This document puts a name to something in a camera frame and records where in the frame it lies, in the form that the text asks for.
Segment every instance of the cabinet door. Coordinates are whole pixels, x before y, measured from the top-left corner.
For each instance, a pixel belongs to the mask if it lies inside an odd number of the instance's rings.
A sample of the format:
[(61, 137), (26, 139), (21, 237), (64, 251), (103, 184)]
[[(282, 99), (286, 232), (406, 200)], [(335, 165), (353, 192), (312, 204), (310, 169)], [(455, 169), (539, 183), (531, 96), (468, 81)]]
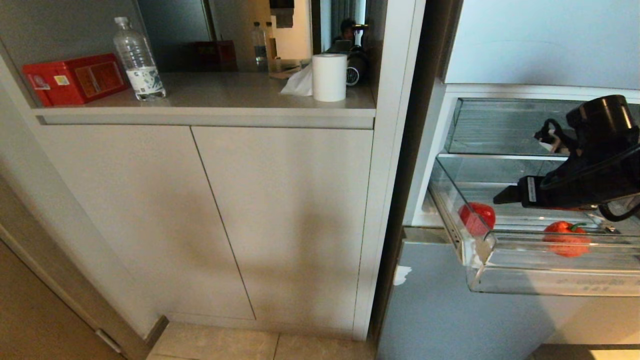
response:
[(193, 133), (256, 318), (350, 331), (373, 132)]
[(465, 0), (446, 83), (640, 88), (637, 0)]
[(254, 318), (188, 127), (43, 126), (36, 135), (158, 312)]

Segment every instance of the refrigerator drawer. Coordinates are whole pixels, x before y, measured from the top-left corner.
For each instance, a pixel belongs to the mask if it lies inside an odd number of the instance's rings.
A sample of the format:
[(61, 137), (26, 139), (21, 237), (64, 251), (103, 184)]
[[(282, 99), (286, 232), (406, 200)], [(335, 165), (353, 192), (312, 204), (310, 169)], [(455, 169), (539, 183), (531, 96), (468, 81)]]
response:
[[(544, 174), (557, 165), (553, 160), (450, 154), (436, 159), (428, 189), (467, 266), (469, 288), (488, 293), (640, 296), (640, 219), (610, 223), (596, 211), (493, 204), (493, 196), (522, 174)], [(493, 229), (469, 202), (494, 209)], [(544, 231), (557, 221), (583, 223), (587, 234)]]

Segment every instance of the red tin box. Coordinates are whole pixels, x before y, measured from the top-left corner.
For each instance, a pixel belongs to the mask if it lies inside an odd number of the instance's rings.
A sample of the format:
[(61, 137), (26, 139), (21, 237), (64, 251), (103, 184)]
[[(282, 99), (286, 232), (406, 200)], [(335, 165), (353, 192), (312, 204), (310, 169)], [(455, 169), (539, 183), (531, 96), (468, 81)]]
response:
[(114, 54), (22, 67), (44, 106), (80, 105), (129, 87)]

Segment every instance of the countertop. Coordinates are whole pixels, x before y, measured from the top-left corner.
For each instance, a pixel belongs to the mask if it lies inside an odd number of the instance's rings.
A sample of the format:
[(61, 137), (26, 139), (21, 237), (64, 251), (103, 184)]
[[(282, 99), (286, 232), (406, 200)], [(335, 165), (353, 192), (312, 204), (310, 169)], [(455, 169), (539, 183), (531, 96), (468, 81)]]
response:
[(266, 73), (196, 72), (161, 74), (167, 98), (138, 101), (132, 89), (80, 106), (35, 108), (38, 116), (60, 115), (223, 115), (373, 118), (376, 106), (367, 85), (347, 87), (343, 101), (281, 95), (286, 80)]

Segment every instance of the person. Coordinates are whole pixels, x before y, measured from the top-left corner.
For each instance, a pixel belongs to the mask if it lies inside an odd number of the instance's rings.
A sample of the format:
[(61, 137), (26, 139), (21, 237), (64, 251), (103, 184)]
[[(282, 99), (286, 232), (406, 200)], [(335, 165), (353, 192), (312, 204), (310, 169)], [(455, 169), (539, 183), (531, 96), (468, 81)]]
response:
[(351, 45), (355, 44), (356, 36), (353, 27), (356, 22), (353, 19), (344, 19), (340, 24), (340, 36), (333, 39), (333, 43), (338, 40), (349, 40)]

